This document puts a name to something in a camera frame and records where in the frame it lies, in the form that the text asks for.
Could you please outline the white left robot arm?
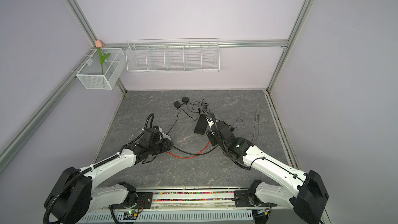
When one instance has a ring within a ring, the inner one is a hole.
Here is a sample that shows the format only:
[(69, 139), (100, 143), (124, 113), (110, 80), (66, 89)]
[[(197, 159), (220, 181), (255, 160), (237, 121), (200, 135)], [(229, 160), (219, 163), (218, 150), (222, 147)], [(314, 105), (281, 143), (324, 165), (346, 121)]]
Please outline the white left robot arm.
[(110, 187), (98, 186), (127, 168), (151, 163), (157, 155), (171, 150), (171, 138), (153, 125), (153, 120), (151, 113), (140, 135), (116, 154), (81, 169), (65, 169), (44, 203), (43, 222), (49, 224), (53, 215), (56, 224), (75, 224), (86, 213), (103, 207), (113, 210), (116, 205), (141, 212), (146, 202), (139, 198), (136, 187), (130, 183), (121, 181)]

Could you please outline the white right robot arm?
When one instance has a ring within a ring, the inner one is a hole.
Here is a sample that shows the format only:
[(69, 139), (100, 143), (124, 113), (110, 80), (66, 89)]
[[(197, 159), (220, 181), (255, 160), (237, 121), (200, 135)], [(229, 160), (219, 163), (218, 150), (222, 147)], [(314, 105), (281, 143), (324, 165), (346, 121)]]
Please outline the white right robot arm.
[(292, 209), (308, 224), (321, 224), (329, 194), (321, 176), (310, 170), (304, 172), (273, 158), (251, 141), (236, 137), (229, 126), (217, 120), (214, 114), (206, 117), (210, 141), (218, 145), (223, 154), (245, 170), (255, 169), (278, 186), (268, 186), (256, 180), (247, 190), (248, 200), (255, 206), (273, 203)]

